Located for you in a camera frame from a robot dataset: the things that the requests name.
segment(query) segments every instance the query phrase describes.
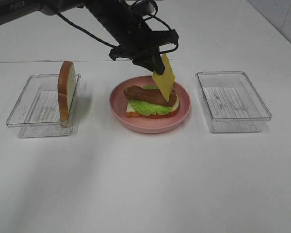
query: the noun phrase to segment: white table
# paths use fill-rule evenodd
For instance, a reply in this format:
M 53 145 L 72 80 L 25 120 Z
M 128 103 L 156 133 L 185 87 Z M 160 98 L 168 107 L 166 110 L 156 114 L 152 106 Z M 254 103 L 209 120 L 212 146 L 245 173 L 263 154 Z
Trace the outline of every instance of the white table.
M 179 34 L 171 58 L 291 57 L 291 44 L 246 0 L 158 1 L 158 17 Z M 87 9 L 64 12 L 71 21 L 117 44 Z M 148 21 L 154 30 L 165 30 Z M 111 60 L 110 48 L 57 16 L 35 12 L 0 26 L 0 62 Z
M 108 96 L 147 70 L 76 62 L 78 131 L 17 139 L 5 121 L 31 74 L 61 62 L 0 64 L 0 233 L 291 233 L 291 58 L 171 60 L 192 110 L 176 129 L 130 131 Z M 212 134 L 197 71 L 243 70 L 273 114 L 261 133 Z

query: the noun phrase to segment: black cable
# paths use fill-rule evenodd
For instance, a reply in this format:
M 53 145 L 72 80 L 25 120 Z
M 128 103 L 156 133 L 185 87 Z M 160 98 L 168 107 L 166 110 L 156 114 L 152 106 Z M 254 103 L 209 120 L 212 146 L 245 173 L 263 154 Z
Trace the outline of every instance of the black cable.
M 165 23 L 163 20 L 161 20 L 160 18 L 158 18 L 158 17 L 156 17 L 156 16 L 154 16 L 154 15 L 148 14 L 148 13 L 144 13 L 144 14 L 147 15 L 147 16 L 150 16 L 151 18 L 154 18 L 154 19 L 156 19 L 158 22 L 164 24 L 164 25 L 166 26 L 166 28 L 168 28 L 168 30 L 171 31 L 171 27 L 169 27 L 169 25 L 168 25 L 167 23 Z
M 148 15 L 148 16 L 151 16 L 152 18 L 156 19 L 158 22 L 164 24 L 168 28 L 168 30 L 171 31 L 171 27 L 169 27 L 169 25 L 167 23 L 165 23 L 163 20 L 161 20 L 160 18 L 156 17 L 155 15 L 151 15 L 151 14 L 147 14 L 147 13 L 144 13 L 144 14 L 145 15 Z M 178 47 L 179 47 L 179 43 L 176 43 L 176 46 L 173 49 L 161 51 L 161 52 L 159 52 L 159 54 L 169 53 L 169 52 L 176 51 L 178 49 Z
M 157 6 L 157 4 L 156 4 L 156 2 L 155 2 L 154 0 L 151 0 L 151 4 L 152 4 L 152 6 L 153 6 L 154 9 L 155 9 L 155 13 L 154 13 L 153 15 L 151 14 L 150 17 L 145 18 L 145 21 L 147 21 L 147 20 L 149 20 L 149 19 L 152 19 L 152 18 L 157 14 L 157 12 L 159 11 L 159 7 Z
M 136 0 L 132 5 L 130 5 L 130 6 L 134 6 L 134 5 L 136 5 L 138 2 L 139 2 L 140 0 Z
M 58 15 L 63 21 L 65 21 L 66 23 L 70 24 L 72 27 L 79 29 L 81 32 L 84 32 L 85 34 L 89 35 L 91 38 L 99 41 L 100 43 L 109 46 L 111 48 L 116 48 L 117 46 L 112 45 L 102 39 L 100 39 L 99 37 L 95 36 L 94 34 L 90 33 L 89 31 L 87 31 L 86 29 L 80 27 L 79 25 L 71 22 L 69 19 L 67 19 L 65 16 L 63 16 L 61 13 L 59 13 L 59 11 L 51 4 L 48 4 L 48 7 L 56 14 Z
M 179 43 L 176 43 L 176 46 L 175 46 L 173 49 L 171 49 L 171 50 L 161 51 L 161 52 L 159 52 L 159 54 L 169 53 L 169 52 L 176 51 L 176 50 L 178 49 L 178 47 L 179 47 Z

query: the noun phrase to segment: bread crust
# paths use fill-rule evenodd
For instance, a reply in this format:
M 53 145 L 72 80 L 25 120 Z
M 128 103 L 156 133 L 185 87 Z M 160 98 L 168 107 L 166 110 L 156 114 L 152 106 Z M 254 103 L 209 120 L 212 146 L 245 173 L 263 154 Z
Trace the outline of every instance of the bread crust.
M 59 72 L 58 83 L 57 83 L 58 93 L 67 95 L 67 82 L 68 82 L 70 67 L 72 65 L 73 63 L 69 61 L 64 61 L 64 63 L 62 64 L 62 67 Z
M 71 66 L 72 62 L 64 61 L 59 72 L 57 90 L 60 121 L 66 121 L 69 116 L 67 83 Z

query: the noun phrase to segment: clear plastic container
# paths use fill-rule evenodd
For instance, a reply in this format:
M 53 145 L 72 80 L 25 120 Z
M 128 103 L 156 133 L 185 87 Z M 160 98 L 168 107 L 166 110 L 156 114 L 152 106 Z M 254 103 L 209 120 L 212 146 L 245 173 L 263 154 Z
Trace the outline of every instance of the clear plastic container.
M 212 133 L 260 132 L 271 120 L 244 72 L 199 72 L 196 77 L 197 93 Z
M 6 125 L 18 138 L 64 136 L 73 132 L 72 117 L 80 97 L 80 74 L 76 74 L 69 116 L 60 121 L 58 106 L 58 74 L 31 75 L 22 90 Z

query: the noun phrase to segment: white wall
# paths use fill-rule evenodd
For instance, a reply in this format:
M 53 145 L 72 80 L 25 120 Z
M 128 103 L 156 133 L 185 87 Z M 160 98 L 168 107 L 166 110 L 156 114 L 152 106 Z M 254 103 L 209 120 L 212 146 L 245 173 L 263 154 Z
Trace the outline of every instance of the white wall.
M 248 0 L 291 43 L 291 0 Z

